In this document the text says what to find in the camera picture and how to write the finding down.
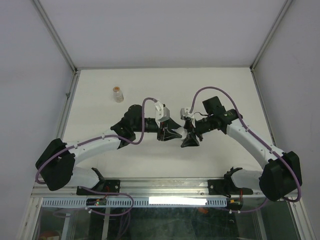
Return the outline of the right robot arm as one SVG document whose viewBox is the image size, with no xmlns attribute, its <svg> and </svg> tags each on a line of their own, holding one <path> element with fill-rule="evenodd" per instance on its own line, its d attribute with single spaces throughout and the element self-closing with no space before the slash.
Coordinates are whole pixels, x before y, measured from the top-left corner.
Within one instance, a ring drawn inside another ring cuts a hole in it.
<svg viewBox="0 0 320 240">
<path fill-rule="evenodd" d="M 293 151 L 284 152 L 265 142 L 248 126 L 235 109 L 226 110 L 217 96 L 203 101 L 207 115 L 195 120 L 189 108 L 180 111 L 185 121 L 181 147 L 196 147 L 203 140 L 203 134 L 214 130 L 237 141 L 258 162 L 261 170 L 246 170 L 232 167 L 223 176 L 223 185 L 216 191 L 226 197 L 241 190 L 261 190 L 270 201 L 283 199 L 302 186 L 300 159 Z"/>
</svg>

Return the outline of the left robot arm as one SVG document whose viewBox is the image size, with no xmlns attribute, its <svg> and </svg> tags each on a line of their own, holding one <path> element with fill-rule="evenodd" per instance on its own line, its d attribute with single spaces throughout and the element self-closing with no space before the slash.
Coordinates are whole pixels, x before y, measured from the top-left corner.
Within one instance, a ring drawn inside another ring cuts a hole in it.
<svg viewBox="0 0 320 240">
<path fill-rule="evenodd" d="M 85 187 L 93 194 L 102 193 L 105 182 L 101 173 L 94 167 L 79 167 L 79 163 L 133 144 L 136 133 L 156 133 L 159 141 L 182 138 L 177 132 L 181 125 L 170 118 L 168 108 L 160 102 L 154 106 L 155 117 L 145 117 L 141 105 L 130 106 L 118 123 L 88 140 L 69 143 L 60 138 L 52 140 L 35 163 L 35 181 L 46 185 L 50 191 L 63 187 Z"/>
</svg>

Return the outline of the small clear orange-capped vial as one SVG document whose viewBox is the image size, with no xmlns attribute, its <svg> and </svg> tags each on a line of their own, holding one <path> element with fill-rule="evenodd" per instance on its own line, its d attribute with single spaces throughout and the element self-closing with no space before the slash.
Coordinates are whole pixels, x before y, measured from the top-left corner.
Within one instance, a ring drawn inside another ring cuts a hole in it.
<svg viewBox="0 0 320 240">
<path fill-rule="evenodd" d="M 113 98 L 117 103 L 121 103 L 124 101 L 124 95 L 120 87 L 115 86 L 113 88 Z"/>
</svg>

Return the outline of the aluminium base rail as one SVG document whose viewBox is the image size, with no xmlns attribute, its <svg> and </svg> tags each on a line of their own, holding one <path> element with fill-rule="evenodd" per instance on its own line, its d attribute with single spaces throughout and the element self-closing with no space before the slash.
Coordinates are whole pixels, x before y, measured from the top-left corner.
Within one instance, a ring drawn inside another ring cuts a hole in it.
<svg viewBox="0 0 320 240">
<path fill-rule="evenodd" d="M 215 192 L 216 184 L 222 184 L 223 178 L 106 178 L 110 186 L 106 190 L 118 191 L 132 197 L 177 196 L 177 197 L 223 197 Z M 56 191 L 50 191 L 46 185 L 35 183 L 31 191 L 32 197 L 57 198 L 76 197 L 77 186 L 65 186 Z M 260 190 L 252 194 L 243 194 L 245 198 L 264 197 Z"/>
</svg>

